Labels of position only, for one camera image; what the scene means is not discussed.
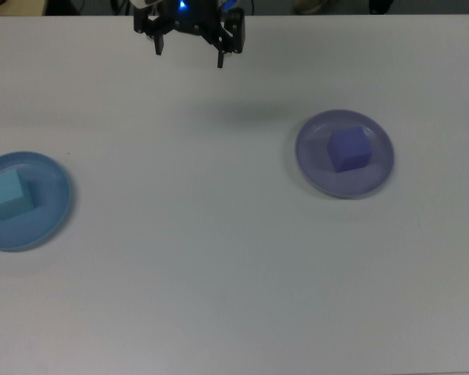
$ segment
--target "cube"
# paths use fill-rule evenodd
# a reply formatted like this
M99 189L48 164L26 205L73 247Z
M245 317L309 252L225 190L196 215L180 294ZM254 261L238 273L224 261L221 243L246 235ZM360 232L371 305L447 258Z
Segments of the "cube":
M0 219L7 220L34 208L30 190L16 170L0 173Z
M334 131L327 150L337 173L363 168L372 156L370 140L362 127Z

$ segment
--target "white table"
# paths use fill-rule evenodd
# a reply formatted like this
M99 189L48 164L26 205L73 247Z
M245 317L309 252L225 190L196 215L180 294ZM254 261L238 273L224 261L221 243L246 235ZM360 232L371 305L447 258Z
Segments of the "white table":
M469 370L469 16L250 18L216 64L130 18L0 20L0 155L76 190L59 235L0 252L0 374ZM295 164L336 108L395 145L369 198Z

